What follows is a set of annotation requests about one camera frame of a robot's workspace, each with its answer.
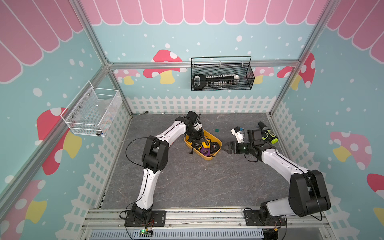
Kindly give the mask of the black yellow round tape measure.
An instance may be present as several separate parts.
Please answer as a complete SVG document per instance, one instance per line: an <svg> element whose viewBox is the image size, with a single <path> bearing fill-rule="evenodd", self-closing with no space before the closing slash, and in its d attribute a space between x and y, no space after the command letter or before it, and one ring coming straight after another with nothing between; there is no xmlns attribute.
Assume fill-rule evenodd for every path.
<svg viewBox="0 0 384 240"><path fill-rule="evenodd" d="M202 143L198 143L198 142L193 143L193 144L192 144L192 147L193 147L194 149L200 151L200 149L202 148Z"/></svg>

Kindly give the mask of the yellow plastic storage box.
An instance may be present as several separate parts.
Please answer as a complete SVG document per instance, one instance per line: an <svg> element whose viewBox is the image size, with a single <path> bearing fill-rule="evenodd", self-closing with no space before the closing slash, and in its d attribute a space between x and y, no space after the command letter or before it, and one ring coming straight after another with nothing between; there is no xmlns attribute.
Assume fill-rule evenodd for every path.
<svg viewBox="0 0 384 240"><path fill-rule="evenodd" d="M206 161L212 160L218 154L218 152L221 150L221 148L215 154L211 155L210 157L206 157L206 156L203 156L200 153L200 151L198 151L192 147L193 143L196 143L196 142L202 143L202 147L205 147L208 149L208 148L210 148L210 142L218 142L220 144L220 146L222 147L222 142L218 138L216 138L215 136L213 136L212 134L207 132L206 130L204 130L204 137L200 141L195 141L195 142L190 142L190 135L184 134L184 142L191 149L191 151L189 152L190 155L193 155L194 153L196 153L197 155L199 155L201 158L203 158Z"/></svg>

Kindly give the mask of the black tape measure red label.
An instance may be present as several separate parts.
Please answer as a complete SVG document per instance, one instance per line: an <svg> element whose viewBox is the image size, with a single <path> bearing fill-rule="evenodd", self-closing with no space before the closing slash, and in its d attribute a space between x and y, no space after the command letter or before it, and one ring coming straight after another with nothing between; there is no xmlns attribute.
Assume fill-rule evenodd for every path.
<svg viewBox="0 0 384 240"><path fill-rule="evenodd" d="M210 154L213 155L220 150L221 146L218 142L210 142Z"/></svg>

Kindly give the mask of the purple tape measure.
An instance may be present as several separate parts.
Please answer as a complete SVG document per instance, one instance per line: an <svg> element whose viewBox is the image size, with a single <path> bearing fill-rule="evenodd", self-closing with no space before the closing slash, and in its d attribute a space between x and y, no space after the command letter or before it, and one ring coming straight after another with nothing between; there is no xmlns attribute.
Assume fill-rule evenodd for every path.
<svg viewBox="0 0 384 240"><path fill-rule="evenodd" d="M203 155L203 156L206 156L206 157L210 157L211 156L211 149L210 148L205 148L205 147L202 147L200 149L200 153Z"/></svg>

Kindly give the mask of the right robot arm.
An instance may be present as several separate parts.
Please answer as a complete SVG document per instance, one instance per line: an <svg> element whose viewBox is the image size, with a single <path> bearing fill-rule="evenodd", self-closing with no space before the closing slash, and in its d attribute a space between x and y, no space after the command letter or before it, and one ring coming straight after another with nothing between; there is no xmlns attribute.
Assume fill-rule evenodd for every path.
<svg viewBox="0 0 384 240"><path fill-rule="evenodd" d="M258 219L263 225L285 216L314 216L331 208L331 200L323 174L308 170L280 154L275 144L278 137L271 129L260 124L258 130L245 131L235 127L231 130L235 142L228 142L222 149L228 154L252 155L256 162L272 167L289 183L286 198L264 202L260 205Z"/></svg>

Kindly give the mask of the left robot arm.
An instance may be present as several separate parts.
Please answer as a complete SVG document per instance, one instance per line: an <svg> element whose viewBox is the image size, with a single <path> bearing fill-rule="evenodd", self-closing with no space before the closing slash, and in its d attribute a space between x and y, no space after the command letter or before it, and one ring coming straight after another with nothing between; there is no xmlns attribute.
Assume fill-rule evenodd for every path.
<svg viewBox="0 0 384 240"><path fill-rule="evenodd" d="M169 147L180 136L203 137L203 125L200 115L189 111L186 116L178 117L170 127L156 136L145 138L145 146L142 154L143 180L136 201L128 204L120 213L120 218L125 222L132 217L134 220L149 224L152 219L154 193L158 178L166 167L169 159Z"/></svg>

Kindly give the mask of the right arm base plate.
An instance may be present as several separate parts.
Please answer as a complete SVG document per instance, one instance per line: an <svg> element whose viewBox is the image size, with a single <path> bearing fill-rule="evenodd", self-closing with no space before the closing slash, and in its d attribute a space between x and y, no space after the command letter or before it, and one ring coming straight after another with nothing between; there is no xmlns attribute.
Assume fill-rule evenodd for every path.
<svg viewBox="0 0 384 240"><path fill-rule="evenodd" d="M243 209L247 226L270 226L280 228L287 225L285 216L271 216L265 210Z"/></svg>

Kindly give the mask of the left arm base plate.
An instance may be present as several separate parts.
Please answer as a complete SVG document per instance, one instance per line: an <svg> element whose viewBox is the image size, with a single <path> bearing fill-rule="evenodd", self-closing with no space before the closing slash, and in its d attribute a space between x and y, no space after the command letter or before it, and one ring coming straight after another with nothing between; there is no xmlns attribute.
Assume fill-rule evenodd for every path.
<svg viewBox="0 0 384 240"><path fill-rule="evenodd" d="M144 213L144 218L141 219L132 211L128 211L123 219L125 227L164 227L166 220L166 211L150 211Z"/></svg>

